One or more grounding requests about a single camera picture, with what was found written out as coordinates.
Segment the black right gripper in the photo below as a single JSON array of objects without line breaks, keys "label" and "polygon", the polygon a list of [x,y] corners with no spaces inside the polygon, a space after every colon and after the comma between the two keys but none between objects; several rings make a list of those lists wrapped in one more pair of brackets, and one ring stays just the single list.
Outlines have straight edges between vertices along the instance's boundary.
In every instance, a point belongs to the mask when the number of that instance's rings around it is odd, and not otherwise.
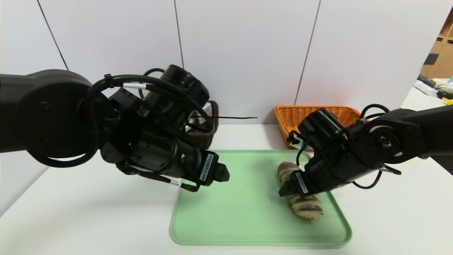
[{"label": "black right gripper", "polygon": [[341,153],[331,157],[320,154],[314,155],[302,166],[302,151],[296,155],[296,170],[290,174],[290,180],[285,181],[279,190],[280,197],[300,195],[307,197],[343,187],[346,184],[345,156]]}]

